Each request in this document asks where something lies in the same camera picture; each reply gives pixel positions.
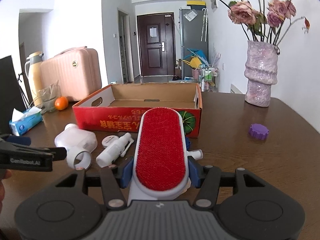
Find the person's left hand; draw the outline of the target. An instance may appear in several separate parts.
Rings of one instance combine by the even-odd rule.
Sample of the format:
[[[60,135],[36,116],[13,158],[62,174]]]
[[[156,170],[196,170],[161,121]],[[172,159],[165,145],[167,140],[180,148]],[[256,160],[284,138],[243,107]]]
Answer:
[[[5,174],[4,174],[4,176],[3,176],[3,178],[1,179],[1,182],[0,182],[0,211],[2,210],[3,200],[4,200],[4,197],[5,197],[5,187],[4,187],[4,184],[3,184],[3,180],[9,179],[11,176],[12,176],[12,171],[11,170],[6,170]]]

